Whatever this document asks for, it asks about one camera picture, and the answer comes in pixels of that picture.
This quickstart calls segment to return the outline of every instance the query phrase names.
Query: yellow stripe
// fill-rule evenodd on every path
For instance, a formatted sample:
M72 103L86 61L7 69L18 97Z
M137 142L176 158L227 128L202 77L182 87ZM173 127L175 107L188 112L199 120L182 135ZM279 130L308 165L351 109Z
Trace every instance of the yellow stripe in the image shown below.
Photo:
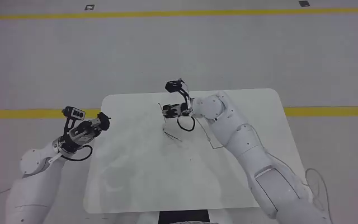
M286 116L358 116L358 106L284 109Z
M95 118L100 109L82 109ZM358 116L358 106L284 108L286 116ZM64 118L61 109L0 110L0 119Z
M0 20L47 20L66 18L122 18L122 17L170 17L170 16L238 16L238 15L297 15L358 13L358 8L300 8L278 10L195 10L195 11L144 11L144 12L88 12L62 14L14 14L0 15Z
M95 118L100 109L82 109L86 118ZM0 110L0 119L6 118L65 118L62 109Z

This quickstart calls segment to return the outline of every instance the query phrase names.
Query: black cable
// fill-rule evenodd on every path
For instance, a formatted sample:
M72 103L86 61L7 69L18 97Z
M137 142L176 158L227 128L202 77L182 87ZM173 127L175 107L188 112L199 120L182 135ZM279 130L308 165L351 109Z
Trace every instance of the black cable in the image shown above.
M86 156L85 158L80 158L79 160L77 160L77 159L74 159L74 158L66 157L66 156L64 156L64 155L62 155L61 157L62 157L62 158L65 158L66 160L73 161L73 162L81 162L81 161L83 161L83 160L86 160L86 159L88 159L88 158L91 156L91 154L92 154L92 152L93 152L93 148L92 148L90 145L85 145L85 146L83 146L82 148L85 148L85 147L88 147L88 148L91 149L90 153L89 153L88 156Z
M191 129L186 129L186 128L183 128L181 125L180 125L180 123L179 123L179 117L178 117L178 119L177 119L177 123L178 123L178 125L179 125L179 127L181 128L181 129L183 129L183 130L185 130L185 131L187 131L187 132L192 132L193 130L194 130L194 128L195 128L195 119L191 116L191 119L192 119L192 121L193 121L193 124L192 124L192 128Z

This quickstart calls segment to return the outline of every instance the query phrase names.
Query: white tabletop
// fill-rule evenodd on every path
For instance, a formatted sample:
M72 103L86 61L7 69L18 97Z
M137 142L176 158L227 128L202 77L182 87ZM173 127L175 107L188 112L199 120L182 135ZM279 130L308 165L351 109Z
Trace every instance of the white tabletop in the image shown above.
M264 146L304 178L281 101L272 89L226 90ZM191 97L216 91L190 92ZM199 124L181 130L164 122L160 106L180 104L178 93L110 95L101 110L110 129L96 140L83 205L88 213L257 207L246 176L224 148L214 150ZM220 146L205 120L200 123ZM181 120L190 127L191 120ZM179 138L170 139L163 133Z

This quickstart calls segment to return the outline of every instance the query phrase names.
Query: black square marker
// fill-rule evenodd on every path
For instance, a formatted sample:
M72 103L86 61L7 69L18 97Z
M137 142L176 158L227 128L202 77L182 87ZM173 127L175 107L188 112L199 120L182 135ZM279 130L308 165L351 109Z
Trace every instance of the black square marker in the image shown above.
M298 3L300 3L300 6L301 6L301 7L308 7L308 6L310 6L309 3L308 3L308 1L299 1Z
M94 10L95 9L95 5L94 4L88 4L86 5L86 7L84 8L84 10Z

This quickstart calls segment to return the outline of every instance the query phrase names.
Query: wire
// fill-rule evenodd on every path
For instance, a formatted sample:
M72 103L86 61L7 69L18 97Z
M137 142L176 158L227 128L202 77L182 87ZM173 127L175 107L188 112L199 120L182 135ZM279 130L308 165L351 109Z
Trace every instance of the wire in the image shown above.
M224 146L214 147L213 144L211 143L211 138L209 137L209 135L208 135L208 133L206 132L205 128L202 126L202 124L199 122L199 120L198 120L197 118L195 118L195 120L200 124L202 130L204 131L206 137L208 138L208 141L209 141L209 143L210 143L212 149L217 150L217 149L219 149L219 148L224 148Z
M179 117L178 117L178 119L177 119L177 123L178 123L178 125L179 125L179 127L181 128L181 129L183 129L183 130L185 130L185 131L187 131L187 132L192 132L193 130L194 130L194 128L195 128L195 119L191 116L191 119L192 119L192 121L193 121L193 124L192 124L192 128L191 129L186 129L186 128L183 128L181 125L180 125L180 123L179 123Z
M5 193L5 192L8 192L9 190L11 190L11 188L8 188L8 189L6 189L6 190L3 190L2 192L0 192L0 194Z
M163 128L163 132L164 132L164 134L166 134L170 139L172 139L172 140L176 139L176 140L182 142L179 138L177 138L177 137L175 137L175 136L172 136L171 134L167 133L164 128Z
M319 178L320 178L320 179L322 180L322 182L323 182L323 186L324 186L324 189L325 189L325 191L326 191L326 197L327 197L328 216L329 216L329 220L331 220L331 224L333 224L332 216L331 216L331 206L329 205L329 196L328 196L328 190L327 190L326 182L325 182L325 180L324 180L322 174L319 173L318 170L316 170L316 169L314 169L314 168L308 168L308 169L306 169L306 172L305 172L305 178L306 178L306 180L307 180L307 174L308 174L308 172L309 172L310 170L315 171L315 172L318 174Z
M81 161L83 161L83 160L86 160L86 159L88 159L90 156L91 156L91 154L92 154L92 152L93 152L93 148L92 148L92 146L90 146L90 145L85 145L85 146L83 146L82 148L85 148L85 147L88 147L88 148L90 148L90 152L89 152L89 154L88 154L88 156L86 156L85 158L80 158L79 160L78 159L75 159L75 158L69 158L69 157L66 157L66 156L64 156L64 155L62 155L61 157L62 158L65 158L66 160L69 160L69 161L73 161L73 162L81 162Z
M257 138L258 138L258 140L259 140L259 142L260 142L262 148L266 151L266 153L269 154L271 157L275 158L276 160L280 161L281 163L283 163L285 166L287 166L287 168L289 168L289 169L291 170L291 172L292 172L294 175L296 175L296 173L292 170L292 168L291 168L286 162L284 162L284 161L282 161L281 159L277 158L276 156L272 155L271 153L269 153L269 151L267 150L267 148L264 148L264 146L263 146L263 144L262 144L262 142L261 142L261 139L260 139L260 137L259 137L258 134L257 134L257 131L255 130L255 128L254 128L253 126L251 126L251 127L252 127L252 129L255 131L256 136L257 136ZM331 224L334 224L333 221L332 221L332 216L331 216L331 207L330 207L330 205L329 205L329 196L328 196L327 185L326 185L326 182L325 182L325 180L324 180L322 174L319 173L318 170L316 170L316 169L314 169L314 168L308 168L308 169L306 169L306 171L305 171L305 179L306 179L306 181L307 181L307 184L303 183L303 181L301 181L301 183L302 183L303 185L305 185L305 186L308 186L309 189L311 189L311 186L310 186L310 184L309 184L309 182L308 182L308 180L307 180L307 174L308 174L308 172L309 172L310 170L315 171L315 172L318 174L318 176L320 177L320 179L322 180L322 182L323 182L324 189L325 189L325 191L326 191L326 197L327 197L327 207L328 207L329 220L331 221Z

